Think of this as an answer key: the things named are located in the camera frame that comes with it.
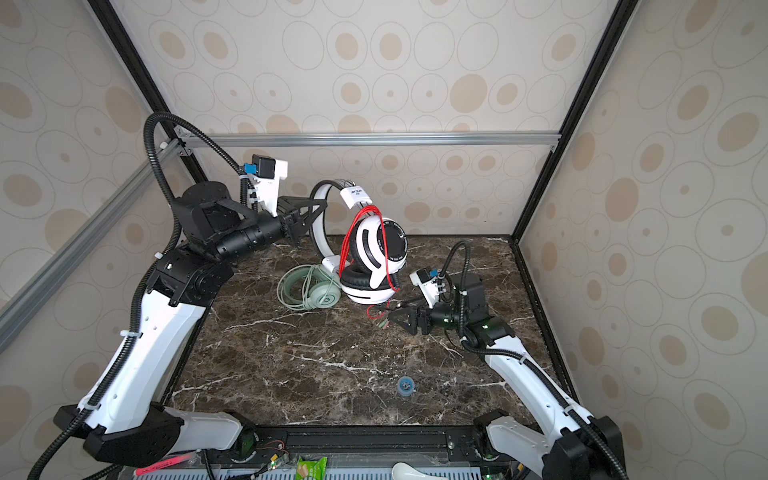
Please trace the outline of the mint green headphones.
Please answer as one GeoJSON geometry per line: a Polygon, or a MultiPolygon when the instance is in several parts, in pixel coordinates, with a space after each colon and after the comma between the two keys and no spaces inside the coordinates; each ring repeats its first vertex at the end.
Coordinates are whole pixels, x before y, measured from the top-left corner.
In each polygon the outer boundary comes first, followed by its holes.
{"type": "Polygon", "coordinates": [[[292,311],[329,309],[341,300],[338,278],[320,265],[299,265],[279,280],[277,299],[292,311]]]}

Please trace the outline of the white black red headphones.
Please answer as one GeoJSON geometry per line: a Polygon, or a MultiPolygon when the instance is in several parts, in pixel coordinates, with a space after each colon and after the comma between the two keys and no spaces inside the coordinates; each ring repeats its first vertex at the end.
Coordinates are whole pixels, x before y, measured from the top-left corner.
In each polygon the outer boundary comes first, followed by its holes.
{"type": "Polygon", "coordinates": [[[321,180],[313,187],[310,198],[327,201],[333,189],[348,209],[358,212],[338,254],[328,241],[325,213],[313,223],[310,237],[322,266],[338,278],[342,292],[351,301],[361,305],[383,304],[401,287],[398,272],[406,263],[406,233],[381,213],[363,187],[350,180],[321,180]]]}

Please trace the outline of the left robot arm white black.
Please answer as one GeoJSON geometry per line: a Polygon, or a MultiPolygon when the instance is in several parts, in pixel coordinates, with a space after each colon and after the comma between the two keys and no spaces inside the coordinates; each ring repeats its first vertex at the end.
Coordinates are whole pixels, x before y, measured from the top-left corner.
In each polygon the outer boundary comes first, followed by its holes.
{"type": "Polygon", "coordinates": [[[144,145],[153,174],[173,213],[168,245],[140,280],[132,298],[129,327],[107,369],[77,404],[62,407],[55,421],[60,435],[30,470],[38,479],[72,437],[111,469],[147,467],[172,453],[226,451],[246,460],[257,437],[234,413],[195,413],[155,401],[171,363],[193,339],[234,262],[279,241],[298,244],[326,210],[322,199],[278,196],[273,206],[256,210],[231,198],[214,181],[197,183],[175,195],[159,162],[155,128],[184,120],[168,112],[151,114],[144,145]]]}

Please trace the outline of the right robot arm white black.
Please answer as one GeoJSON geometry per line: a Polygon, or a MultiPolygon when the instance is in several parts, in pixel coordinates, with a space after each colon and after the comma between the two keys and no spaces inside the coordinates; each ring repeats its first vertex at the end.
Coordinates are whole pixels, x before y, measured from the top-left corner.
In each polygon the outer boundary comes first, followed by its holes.
{"type": "Polygon", "coordinates": [[[625,479],[622,434],[608,417],[595,417],[568,395],[527,352],[513,328],[492,314],[481,278],[470,272],[466,240],[461,272],[450,264],[410,276],[423,301],[399,307],[390,320],[410,334],[435,328],[456,332],[461,347],[482,359],[509,385],[538,427],[528,428],[500,410],[476,418],[475,444],[482,457],[506,455],[542,479],[625,479]]]}

